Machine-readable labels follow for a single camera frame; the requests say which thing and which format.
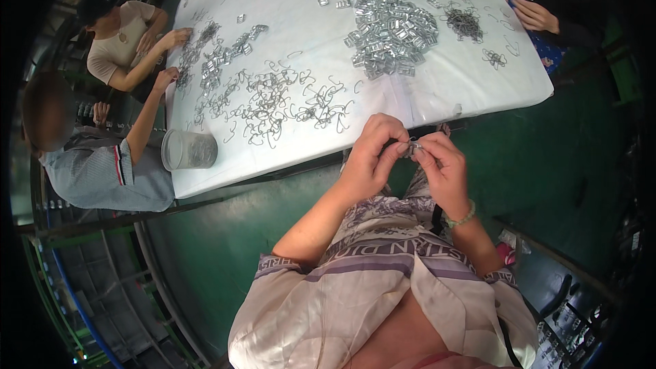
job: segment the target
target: blue pipe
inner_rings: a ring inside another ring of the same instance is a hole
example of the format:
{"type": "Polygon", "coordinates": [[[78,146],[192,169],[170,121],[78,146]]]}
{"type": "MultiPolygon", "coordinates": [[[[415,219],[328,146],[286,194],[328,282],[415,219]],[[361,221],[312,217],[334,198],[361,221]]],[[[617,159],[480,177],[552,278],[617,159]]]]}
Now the blue pipe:
{"type": "Polygon", "coordinates": [[[110,362],[113,363],[116,369],[125,369],[121,364],[121,361],[118,360],[118,358],[116,358],[114,352],[112,352],[111,348],[107,345],[107,343],[105,343],[103,337],[100,336],[98,331],[96,331],[96,327],[93,325],[93,322],[91,322],[91,319],[86,314],[84,308],[82,308],[82,305],[80,304],[80,301],[76,296],[76,293],[73,292],[71,283],[68,280],[68,275],[66,275],[66,272],[64,272],[64,266],[62,265],[62,261],[59,258],[59,251],[56,248],[53,248],[53,255],[54,255],[54,261],[57,263],[57,269],[59,269],[59,273],[61,274],[61,278],[64,280],[64,284],[66,285],[66,288],[70,292],[73,302],[75,303],[76,307],[78,307],[78,312],[80,312],[80,316],[82,316],[82,320],[84,321],[86,327],[88,328],[88,331],[91,332],[91,336],[93,336],[93,339],[96,340],[98,346],[100,346],[102,351],[105,353],[105,355],[107,355],[107,357],[110,359],[110,362]]]}

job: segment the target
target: hand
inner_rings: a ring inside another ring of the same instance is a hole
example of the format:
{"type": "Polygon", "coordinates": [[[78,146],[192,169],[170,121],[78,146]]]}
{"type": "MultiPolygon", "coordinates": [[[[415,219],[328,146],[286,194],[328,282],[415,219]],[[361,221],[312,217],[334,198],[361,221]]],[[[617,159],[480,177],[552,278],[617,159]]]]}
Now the hand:
{"type": "Polygon", "coordinates": [[[526,30],[540,32],[547,30],[554,35],[560,34],[558,18],[543,6],[528,0],[512,0],[513,9],[526,30]]]}
{"type": "Polygon", "coordinates": [[[417,142],[423,148],[414,150],[413,160],[426,172],[430,195],[447,217],[460,221],[471,209],[464,154],[442,132],[425,135],[417,142]]]}
{"type": "Polygon", "coordinates": [[[178,45],[183,45],[189,40],[189,36],[192,34],[192,29],[190,27],[185,27],[184,29],[171,30],[164,37],[160,39],[158,44],[163,46],[162,50],[172,49],[178,45]]]}
{"type": "Polygon", "coordinates": [[[96,127],[105,126],[109,112],[110,105],[105,102],[97,102],[93,105],[93,122],[96,124],[96,127]]]}
{"type": "Polygon", "coordinates": [[[166,70],[162,70],[158,73],[158,77],[155,79],[155,84],[153,85],[153,92],[163,94],[168,85],[173,83],[180,76],[177,67],[169,67],[166,70]]]}
{"type": "Polygon", "coordinates": [[[347,206],[380,192],[387,183],[394,162],[408,148],[410,136],[403,123],[387,114],[374,114],[369,117],[362,134],[356,140],[334,189],[344,199],[347,206]],[[382,152],[382,146],[395,138],[382,152]]]}
{"type": "Polygon", "coordinates": [[[148,51],[150,51],[150,49],[152,49],[157,42],[155,36],[156,35],[152,33],[150,29],[146,30],[143,36],[141,36],[141,40],[139,40],[139,45],[136,46],[136,54],[142,55],[148,53],[148,51]]]}

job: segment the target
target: fingernail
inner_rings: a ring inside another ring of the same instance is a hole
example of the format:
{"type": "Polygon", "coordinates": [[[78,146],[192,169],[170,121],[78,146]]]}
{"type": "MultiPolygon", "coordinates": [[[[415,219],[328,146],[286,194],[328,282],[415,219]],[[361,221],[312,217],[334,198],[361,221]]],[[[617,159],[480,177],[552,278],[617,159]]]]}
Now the fingernail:
{"type": "Polygon", "coordinates": [[[414,149],[414,157],[419,160],[423,160],[426,157],[426,153],[422,149],[414,149]]]}
{"type": "Polygon", "coordinates": [[[408,144],[406,144],[406,143],[402,143],[402,144],[399,144],[399,145],[398,145],[398,147],[396,148],[396,151],[397,151],[399,154],[403,154],[404,151],[407,150],[407,149],[408,149],[408,144]]]}

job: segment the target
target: bracelet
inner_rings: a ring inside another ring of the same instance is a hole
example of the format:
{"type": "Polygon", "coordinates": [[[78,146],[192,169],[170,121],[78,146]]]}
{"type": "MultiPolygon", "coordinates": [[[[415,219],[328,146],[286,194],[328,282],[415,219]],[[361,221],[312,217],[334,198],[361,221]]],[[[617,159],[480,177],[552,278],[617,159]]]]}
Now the bracelet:
{"type": "Polygon", "coordinates": [[[473,218],[474,215],[476,215],[476,203],[474,201],[472,201],[471,199],[469,200],[469,203],[471,204],[471,209],[469,210],[469,213],[464,218],[462,218],[460,221],[452,220],[451,218],[449,218],[447,216],[446,212],[442,211],[442,216],[444,217],[444,221],[447,221],[447,225],[449,226],[449,228],[453,228],[453,227],[456,227],[456,226],[461,226],[464,223],[466,223],[467,221],[470,221],[471,218],[473,218]]]}

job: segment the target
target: clear plastic container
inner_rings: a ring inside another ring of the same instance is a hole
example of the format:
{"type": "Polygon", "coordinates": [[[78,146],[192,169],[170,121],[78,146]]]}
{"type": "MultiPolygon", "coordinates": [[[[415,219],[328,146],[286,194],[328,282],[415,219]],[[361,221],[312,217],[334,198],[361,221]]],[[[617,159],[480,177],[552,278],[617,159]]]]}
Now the clear plastic container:
{"type": "Polygon", "coordinates": [[[217,140],[211,134],[170,129],[162,140],[162,163],[168,171],[210,168],[217,160],[217,140]]]}

